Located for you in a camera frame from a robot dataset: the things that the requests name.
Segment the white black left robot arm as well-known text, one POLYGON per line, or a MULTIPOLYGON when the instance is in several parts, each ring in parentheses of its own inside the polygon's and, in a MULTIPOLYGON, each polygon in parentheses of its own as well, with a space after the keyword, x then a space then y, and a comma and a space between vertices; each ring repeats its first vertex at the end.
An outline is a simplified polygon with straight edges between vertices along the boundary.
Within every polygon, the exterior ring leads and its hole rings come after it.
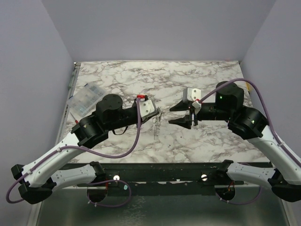
POLYGON ((40 158, 27 165, 17 164, 11 171, 21 201, 37 204, 47 199, 54 191, 78 184, 100 185, 106 174, 101 165, 91 162, 83 167, 66 169, 62 167, 76 156, 89 152, 104 158, 123 158, 129 155, 138 143, 124 154, 107 155, 93 151, 92 148, 105 141, 109 132, 137 126, 136 135, 140 135, 141 125, 158 115, 159 109, 146 95, 138 95, 130 108, 123 108, 122 98, 117 94, 108 94, 96 104, 96 109, 89 116, 82 118, 56 146, 40 158))

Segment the silver metal keyring holder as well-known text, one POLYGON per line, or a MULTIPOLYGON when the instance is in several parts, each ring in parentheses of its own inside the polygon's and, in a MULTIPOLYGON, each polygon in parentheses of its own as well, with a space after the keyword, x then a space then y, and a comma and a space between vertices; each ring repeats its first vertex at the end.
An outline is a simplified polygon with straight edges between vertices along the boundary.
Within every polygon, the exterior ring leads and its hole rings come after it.
POLYGON ((161 117, 162 117, 162 110, 160 108, 157 108, 157 113, 155 119, 153 120, 153 124, 154 124, 154 134, 153 134, 153 138, 154 140, 156 139, 157 136, 157 129, 158 129, 158 124, 161 122, 161 117))

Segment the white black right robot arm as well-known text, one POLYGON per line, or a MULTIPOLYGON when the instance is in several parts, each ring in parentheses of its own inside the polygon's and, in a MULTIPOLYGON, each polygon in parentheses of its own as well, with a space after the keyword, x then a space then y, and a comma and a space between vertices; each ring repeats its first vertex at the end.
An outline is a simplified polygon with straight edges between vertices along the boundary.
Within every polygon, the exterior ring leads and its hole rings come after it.
POLYGON ((254 145, 273 164, 273 167, 259 168, 224 160, 217 169, 202 178, 206 185, 227 185, 228 189, 216 190, 226 202, 234 198, 237 181, 268 188, 287 202, 300 201, 300 158, 276 134, 268 113, 244 105, 244 90, 235 82, 222 81, 204 97, 199 89, 186 88, 182 100, 170 111, 189 111, 189 114, 169 120, 169 123, 191 129, 199 121, 225 121, 229 130, 254 145))

